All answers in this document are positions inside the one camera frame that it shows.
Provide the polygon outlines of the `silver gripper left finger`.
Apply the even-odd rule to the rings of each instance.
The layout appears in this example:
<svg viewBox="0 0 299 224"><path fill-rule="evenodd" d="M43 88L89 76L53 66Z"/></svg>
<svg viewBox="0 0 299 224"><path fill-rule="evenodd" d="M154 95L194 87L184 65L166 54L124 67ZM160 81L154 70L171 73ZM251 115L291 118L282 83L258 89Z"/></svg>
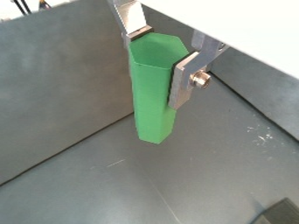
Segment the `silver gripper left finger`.
<svg viewBox="0 0 299 224"><path fill-rule="evenodd" d="M138 0L107 0L107 3L122 31L124 47L128 47L132 41L154 31L154 27L146 22L143 6Z"/></svg>

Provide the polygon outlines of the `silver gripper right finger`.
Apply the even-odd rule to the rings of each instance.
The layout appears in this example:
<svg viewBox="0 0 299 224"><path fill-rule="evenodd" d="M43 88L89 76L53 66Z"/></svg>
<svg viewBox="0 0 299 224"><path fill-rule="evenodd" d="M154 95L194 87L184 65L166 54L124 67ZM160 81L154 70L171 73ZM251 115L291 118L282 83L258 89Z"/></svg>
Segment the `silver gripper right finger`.
<svg viewBox="0 0 299 224"><path fill-rule="evenodd" d="M174 66L168 106L175 110L190 100L194 88L206 88L211 82L208 65L230 46L195 30L191 52Z"/></svg>

